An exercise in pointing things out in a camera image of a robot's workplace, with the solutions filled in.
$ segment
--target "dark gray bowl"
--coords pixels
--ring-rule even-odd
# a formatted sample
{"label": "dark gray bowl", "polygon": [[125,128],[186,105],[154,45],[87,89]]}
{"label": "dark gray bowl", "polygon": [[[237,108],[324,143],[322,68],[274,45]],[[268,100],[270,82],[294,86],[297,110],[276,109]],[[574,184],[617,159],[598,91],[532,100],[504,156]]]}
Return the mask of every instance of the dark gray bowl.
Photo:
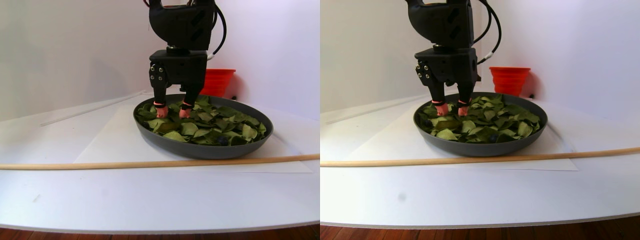
{"label": "dark gray bowl", "polygon": [[[170,94],[166,96],[166,101],[178,102],[178,101],[182,101],[183,98],[184,98],[184,94]],[[136,118],[135,118],[136,109],[142,107],[142,105],[145,105],[145,104],[153,104],[153,101],[154,99],[150,98],[145,100],[144,102],[140,102],[140,104],[138,104],[136,108],[133,109],[133,116],[134,116],[133,120],[136,122],[136,125],[138,125],[138,129],[140,130],[140,133],[142,133],[142,136],[147,141],[169,152],[173,152],[174,154],[178,154],[181,156],[191,157],[195,159],[230,159],[230,158],[241,157],[243,155],[256,151],[267,141],[267,139],[271,136],[271,133],[273,133],[273,124],[271,123],[271,120],[269,120],[269,118],[266,115],[256,110],[255,108],[241,104],[240,102],[236,102],[234,100],[223,99],[220,97],[210,97],[209,102],[215,106],[227,106],[230,108],[234,108],[244,114],[247,114],[249,116],[256,118],[258,121],[263,123],[267,129],[267,131],[265,132],[265,137],[260,141],[256,141],[255,143],[249,143],[249,144],[238,145],[238,146],[226,146],[226,147],[197,145],[193,143],[183,143],[183,142],[171,140],[153,133],[152,131],[142,126],[138,121],[136,121]]]}
{"label": "dark gray bowl", "polygon": [[[497,95],[498,93],[474,92],[472,94],[472,97],[482,97],[482,96],[493,97]],[[459,98],[459,95],[456,93],[456,94],[446,96],[445,100],[447,102],[457,102],[458,98]],[[420,109],[430,104],[431,103],[430,101],[423,104],[415,111],[415,113],[413,114],[413,122],[415,123],[415,126],[418,128],[418,131],[420,132],[420,134],[422,135],[422,137],[427,143],[430,143],[444,151],[451,152],[453,154],[462,155],[462,156],[469,156],[469,157],[500,156],[500,155],[509,154],[517,150],[523,149],[529,146],[534,141],[536,141],[536,139],[540,137],[540,134],[542,134],[542,131],[545,130],[545,127],[547,126],[547,120],[548,120],[547,113],[545,112],[545,110],[542,110],[541,107],[539,107],[538,105],[536,105],[531,101],[522,99],[520,97],[515,97],[512,95],[505,94],[504,102],[506,104],[514,104],[514,105],[521,106],[531,111],[531,113],[539,116],[540,130],[526,138],[522,138],[515,141],[509,141],[506,143],[458,143],[455,141],[444,140],[442,138],[437,138],[435,136],[432,136],[428,132],[423,131],[420,128],[420,125],[418,125],[418,122],[420,121],[420,115],[418,115],[418,112],[420,111]]]}

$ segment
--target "black cable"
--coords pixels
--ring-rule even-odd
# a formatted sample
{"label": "black cable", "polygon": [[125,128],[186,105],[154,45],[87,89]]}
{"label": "black cable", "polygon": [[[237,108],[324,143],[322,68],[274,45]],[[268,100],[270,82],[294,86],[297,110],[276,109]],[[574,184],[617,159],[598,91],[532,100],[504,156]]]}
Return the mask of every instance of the black cable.
{"label": "black cable", "polygon": [[220,41],[220,45],[218,45],[218,48],[213,51],[213,55],[218,53],[220,48],[222,48],[222,45],[225,44],[225,39],[227,39],[227,22],[225,20],[225,15],[222,14],[222,11],[220,10],[220,8],[218,8],[217,4],[214,3],[214,7],[216,8],[216,14],[220,14],[220,21],[222,22],[222,40]]}
{"label": "black cable", "polygon": [[491,23],[492,23],[493,17],[491,15],[491,11],[489,10],[489,8],[486,9],[486,12],[489,15],[489,22],[486,24],[486,28],[484,29],[484,32],[482,33],[482,35],[480,35],[478,38],[474,40],[474,44],[480,41],[480,39],[484,38],[486,33],[489,32],[489,29],[491,29]]}
{"label": "black cable", "polygon": [[[480,0],[480,2],[483,3],[486,6],[486,8],[491,12],[493,17],[495,17],[495,23],[496,25],[498,25],[498,42],[495,44],[495,47],[493,47],[493,50],[491,50],[491,53],[493,54],[498,49],[498,46],[500,46],[500,42],[502,41],[502,26],[500,25],[500,20],[498,19],[498,15],[495,13],[495,11],[489,5],[489,3],[487,3],[486,0]],[[485,61],[486,61],[486,58],[483,58],[478,62],[478,65],[481,63],[484,63]]]}

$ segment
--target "white paper sheet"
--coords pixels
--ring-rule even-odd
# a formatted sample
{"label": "white paper sheet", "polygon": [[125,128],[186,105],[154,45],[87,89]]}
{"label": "white paper sheet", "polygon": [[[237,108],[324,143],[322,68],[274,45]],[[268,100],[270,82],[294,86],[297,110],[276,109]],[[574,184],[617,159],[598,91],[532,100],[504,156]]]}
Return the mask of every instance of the white paper sheet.
{"label": "white paper sheet", "polygon": [[[135,105],[124,105],[105,125],[75,163],[120,163],[135,161],[188,160],[147,142],[136,127],[131,111]],[[265,144],[244,157],[277,157],[294,155],[287,145],[272,136]],[[241,173],[312,173],[302,162],[239,164],[168,168],[183,171],[241,172]]]}
{"label": "white paper sheet", "polygon": [[[413,123],[413,113],[422,105],[416,104],[384,128],[369,141],[358,147],[345,161],[429,159],[443,157],[461,157],[445,152],[427,144]],[[566,152],[563,144],[549,129],[527,148],[510,155],[553,154]],[[493,169],[526,169],[526,170],[564,170],[578,171],[569,159],[552,159],[539,161],[515,161],[501,163],[466,163],[428,165],[435,168],[493,168]]]}

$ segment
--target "blueberry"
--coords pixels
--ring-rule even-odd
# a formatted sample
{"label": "blueberry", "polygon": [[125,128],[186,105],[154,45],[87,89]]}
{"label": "blueberry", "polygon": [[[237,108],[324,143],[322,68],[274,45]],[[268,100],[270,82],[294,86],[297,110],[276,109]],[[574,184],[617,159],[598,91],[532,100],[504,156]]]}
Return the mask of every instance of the blueberry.
{"label": "blueberry", "polygon": [[219,136],[218,143],[220,143],[220,145],[227,146],[229,145],[229,140],[225,136]]}
{"label": "blueberry", "polygon": [[498,134],[492,134],[491,136],[489,136],[489,141],[492,143],[495,143],[496,141],[498,141]]}

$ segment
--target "wooden floor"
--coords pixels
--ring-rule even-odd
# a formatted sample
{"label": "wooden floor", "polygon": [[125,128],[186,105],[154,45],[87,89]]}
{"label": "wooden floor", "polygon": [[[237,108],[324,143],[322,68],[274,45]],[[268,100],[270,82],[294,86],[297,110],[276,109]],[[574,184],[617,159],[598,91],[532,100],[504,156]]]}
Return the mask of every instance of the wooden floor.
{"label": "wooden floor", "polygon": [[640,240],[640,216],[563,225],[451,230],[385,230],[320,226],[322,240]]}
{"label": "wooden floor", "polygon": [[229,234],[180,234],[180,235],[96,235],[57,234],[0,228],[0,240],[245,240],[245,239],[291,239],[318,240],[320,225],[283,228],[256,232],[236,232]]}

